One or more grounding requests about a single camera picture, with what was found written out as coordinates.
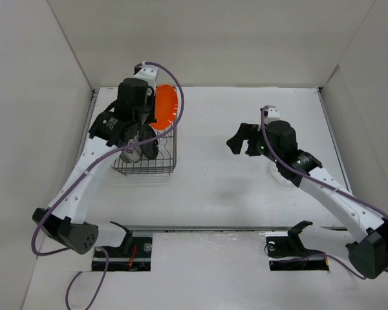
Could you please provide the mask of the clear plastic dish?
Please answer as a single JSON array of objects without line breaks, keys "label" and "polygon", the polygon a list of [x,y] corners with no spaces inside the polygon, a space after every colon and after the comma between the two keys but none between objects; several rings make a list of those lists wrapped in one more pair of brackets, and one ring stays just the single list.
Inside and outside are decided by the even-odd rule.
[{"label": "clear plastic dish", "polygon": [[282,190],[291,191],[295,188],[294,184],[285,179],[278,171],[276,164],[270,162],[267,166],[267,173],[275,184]]}]

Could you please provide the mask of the white plate red characters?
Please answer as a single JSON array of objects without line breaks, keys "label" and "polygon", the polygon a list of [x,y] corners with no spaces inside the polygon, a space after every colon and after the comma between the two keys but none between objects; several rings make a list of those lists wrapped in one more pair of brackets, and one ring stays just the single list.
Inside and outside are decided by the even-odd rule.
[{"label": "white plate red characters", "polygon": [[125,163],[138,163],[143,156],[142,149],[139,145],[123,150],[119,158]]}]

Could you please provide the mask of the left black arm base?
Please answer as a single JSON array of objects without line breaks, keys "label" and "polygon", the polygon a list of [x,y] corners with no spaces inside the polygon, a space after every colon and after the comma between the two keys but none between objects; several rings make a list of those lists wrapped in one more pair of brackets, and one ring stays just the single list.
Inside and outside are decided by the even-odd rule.
[{"label": "left black arm base", "polygon": [[126,236],[119,247],[105,246],[110,272],[148,272],[151,270],[153,235],[135,232]]}]

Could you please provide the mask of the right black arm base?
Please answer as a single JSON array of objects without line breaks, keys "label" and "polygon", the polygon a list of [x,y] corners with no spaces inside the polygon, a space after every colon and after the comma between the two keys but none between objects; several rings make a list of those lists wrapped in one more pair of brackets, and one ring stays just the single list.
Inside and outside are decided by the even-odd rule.
[{"label": "right black arm base", "polygon": [[311,225],[312,222],[303,220],[287,231],[265,234],[264,252],[270,271],[329,271],[325,253],[307,249],[299,237]]}]

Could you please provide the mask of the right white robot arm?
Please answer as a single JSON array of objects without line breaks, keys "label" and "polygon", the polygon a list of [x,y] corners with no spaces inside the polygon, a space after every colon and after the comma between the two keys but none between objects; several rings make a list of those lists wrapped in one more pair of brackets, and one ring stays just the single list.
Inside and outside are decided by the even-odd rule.
[{"label": "right white robot arm", "polygon": [[275,245],[270,257],[338,256],[349,261],[362,279],[375,279],[388,271],[388,214],[341,187],[316,157],[298,147],[288,122],[241,123],[226,144],[236,155],[246,144],[249,157],[264,156],[275,163],[282,178],[313,197],[346,229],[316,229],[311,221],[302,220],[287,232],[267,237]]}]

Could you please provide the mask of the black small plate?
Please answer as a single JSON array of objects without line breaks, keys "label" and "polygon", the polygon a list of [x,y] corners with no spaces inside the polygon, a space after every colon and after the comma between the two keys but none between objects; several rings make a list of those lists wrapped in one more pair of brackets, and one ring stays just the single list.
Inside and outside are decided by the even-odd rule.
[{"label": "black small plate", "polygon": [[159,148],[154,129],[148,124],[143,125],[138,132],[138,140],[139,142],[145,142],[140,146],[143,155],[148,160],[155,160],[158,156]]}]

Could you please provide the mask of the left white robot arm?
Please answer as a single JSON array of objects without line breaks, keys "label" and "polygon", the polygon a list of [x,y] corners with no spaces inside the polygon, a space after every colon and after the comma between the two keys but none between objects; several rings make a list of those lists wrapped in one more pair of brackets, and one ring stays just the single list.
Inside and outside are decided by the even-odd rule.
[{"label": "left white robot arm", "polygon": [[129,77],[119,84],[116,100],[90,126],[82,154],[58,195],[34,211],[37,230],[78,254],[96,246],[102,228],[85,220],[92,195],[120,148],[153,120],[155,88],[155,79],[148,77]]}]

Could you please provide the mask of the orange plate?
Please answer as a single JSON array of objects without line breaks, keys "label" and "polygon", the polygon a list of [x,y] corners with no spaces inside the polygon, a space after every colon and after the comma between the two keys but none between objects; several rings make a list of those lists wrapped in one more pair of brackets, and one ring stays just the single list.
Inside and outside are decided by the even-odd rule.
[{"label": "orange plate", "polygon": [[164,84],[156,88],[155,119],[151,126],[155,130],[168,129],[176,119],[178,94],[174,86]]}]

